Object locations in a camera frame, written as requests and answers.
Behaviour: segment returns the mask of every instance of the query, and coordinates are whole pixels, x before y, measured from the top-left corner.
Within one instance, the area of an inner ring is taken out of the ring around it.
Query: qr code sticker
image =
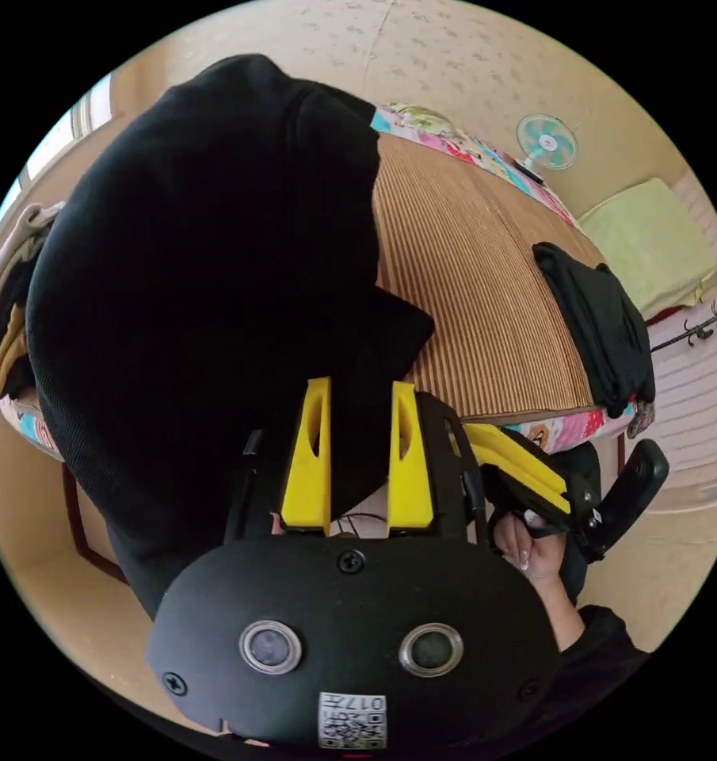
[[[318,699],[318,741],[322,748],[386,748],[387,699],[383,695],[322,692]]]

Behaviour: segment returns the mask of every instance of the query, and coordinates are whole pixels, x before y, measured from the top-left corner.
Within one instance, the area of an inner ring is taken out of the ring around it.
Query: coat rack
[[[709,327],[710,325],[715,325],[717,328],[717,308],[715,307],[714,300],[711,304],[712,309],[712,317],[709,319],[704,320],[702,323],[695,325],[694,327],[688,327],[688,319],[686,319],[683,322],[683,332],[680,335],[677,335],[675,338],[671,338],[669,341],[665,341],[664,343],[660,343],[658,346],[655,346],[651,353],[655,351],[659,351],[660,349],[664,349],[667,346],[672,346],[674,343],[678,343],[679,341],[682,341],[684,338],[688,339],[688,345],[693,348],[693,337],[696,336],[697,338],[700,338],[702,341],[706,341],[714,332],[715,328]]]

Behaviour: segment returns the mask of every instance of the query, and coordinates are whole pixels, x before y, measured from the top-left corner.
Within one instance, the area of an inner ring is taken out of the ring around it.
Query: white cloth
[[[21,261],[29,261],[38,253],[33,239],[55,220],[64,205],[64,201],[49,208],[31,204],[23,210],[0,249],[0,293],[12,268]]]

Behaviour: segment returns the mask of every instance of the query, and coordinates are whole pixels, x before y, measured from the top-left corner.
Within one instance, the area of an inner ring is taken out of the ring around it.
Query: electric fan
[[[567,169],[578,156],[578,141],[569,127],[545,113],[524,117],[517,126],[517,140],[527,158],[514,163],[541,184],[543,179],[535,172],[536,164],[547,169]]]

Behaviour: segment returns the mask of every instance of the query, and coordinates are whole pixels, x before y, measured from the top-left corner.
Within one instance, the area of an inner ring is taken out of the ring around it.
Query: screw
[[[517,697],[522,701],[531,700],[537,691],[538,682],[535,679],[530,679],[519,688]]]
[[[162,683],[163,686],[177,698],[183,698],[188,691],[186,682],[178,674],[174,674],[172,671],[167,671],[162,675]]]
[[[349,549],[339,556],[337,566],[343,573],[360,573],[364,570],[364,556],[355,549]]]

